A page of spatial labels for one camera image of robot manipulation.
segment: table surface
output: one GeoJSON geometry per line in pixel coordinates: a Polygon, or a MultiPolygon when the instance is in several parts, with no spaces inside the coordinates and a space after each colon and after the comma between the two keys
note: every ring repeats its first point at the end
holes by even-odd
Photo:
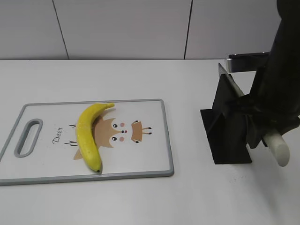
{"type": "MultiPolygon", "coordinates": [[[[248,165],[214,165],[200,109],[211,108],[223,60],[0,61],[4,144],[26,103],[161,98],[172,177],[0,187],[1,224],[298,225],[300,129],[284,136],[287,167],[260,144],[248,165]]],[[[234,75],[242,90],[254,73],[234,75]]]]}

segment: black metal bracket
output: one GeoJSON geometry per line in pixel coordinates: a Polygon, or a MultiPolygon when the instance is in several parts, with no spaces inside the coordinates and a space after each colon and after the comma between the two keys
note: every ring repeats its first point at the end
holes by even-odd
{"type": "Polygon", "coordinates": [[[226,103],[238,98],[226,75],[221,75],[212,109],[201,116],[215,164],[251,163],[246,148],[248,119],[240,113],[226,112],[226,103]]]}

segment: white cutting board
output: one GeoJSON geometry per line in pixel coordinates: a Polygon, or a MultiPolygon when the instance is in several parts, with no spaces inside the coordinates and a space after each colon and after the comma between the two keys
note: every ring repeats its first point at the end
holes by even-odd
{"type": "MultiPolygon", "coordinates": [[[[94,103],[24,106],[10,142],[2,150],[4,154],[0,161],[0,179],[99,176],[86,166],[83,159],[74,160],[78,150],[78,146],[75,146],[74,125],[80,114],[94,103]],[[16,144],[24,126],[32,119],[43,121],[34,150],[26,157],[16,157],[14,155],[16,144]]],[[[115,107],[106,110],[103,114],[103,120],[115,118],[111,122],[111,128],[117,131],[124,130],[124,133],[118,133],[113,135],[115,138],[109,138],[108,141],[113,148],[99,147],[103,163],[102,175],[172,170],[173,163],[163,101],[149,99],[114,101],[114,103],[115,107]],[[131,140],[133,133],[131,124],[136,120],[141,121],[143,128],[151,127],[151,130],[145,130],[145,133],[151,132],[151,134],[143,134],[142,141],[139,143],[131,140]]],[[[34,134],[30,134],[31,137],[28,136],[28,140],[32,139],[34,134]]],[[[25,142],[24,151],[29,144],[25,142]]]]}

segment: yellow banana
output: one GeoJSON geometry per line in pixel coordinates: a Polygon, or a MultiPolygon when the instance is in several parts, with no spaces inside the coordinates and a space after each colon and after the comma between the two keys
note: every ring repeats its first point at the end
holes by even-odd
{"type": "Polygon", "coordinates": [[[95,144],[92,135],[92,125],[95,119],[108,108],[114,107],[114,103],[107,104],[93,104],[88,107],[80,115],[76,125],[77,143],[81,152],[81,155],[85,163],[90,169],[100,172],[101,171],[101,157],[98,148],[95,144]]]}

